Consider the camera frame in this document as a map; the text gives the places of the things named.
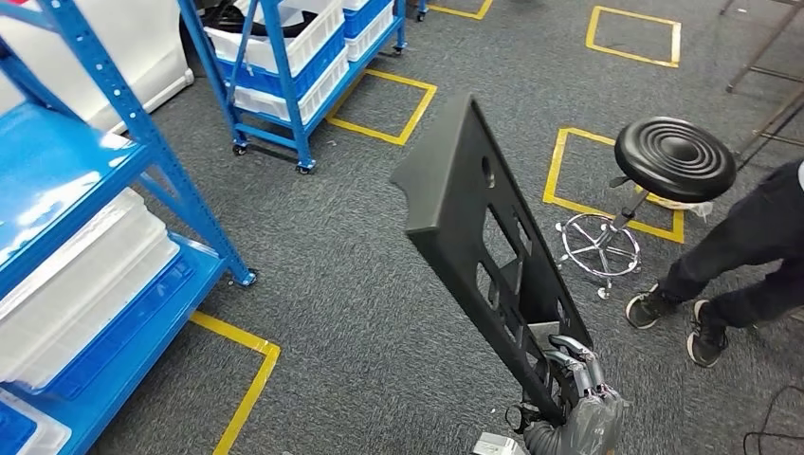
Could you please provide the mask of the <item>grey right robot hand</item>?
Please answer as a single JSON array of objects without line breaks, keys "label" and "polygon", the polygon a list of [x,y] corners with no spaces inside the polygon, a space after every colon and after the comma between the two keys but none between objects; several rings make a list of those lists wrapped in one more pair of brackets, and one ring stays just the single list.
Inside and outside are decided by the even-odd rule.
[{"label": "grey right robot hand", "polygon": [[613,454],[619,441],[627,401],[607,384],[595,352],[573,337],[548,336],[545,356],[568,372],[576,404],[566,423],[554,431],[559,454]]}]

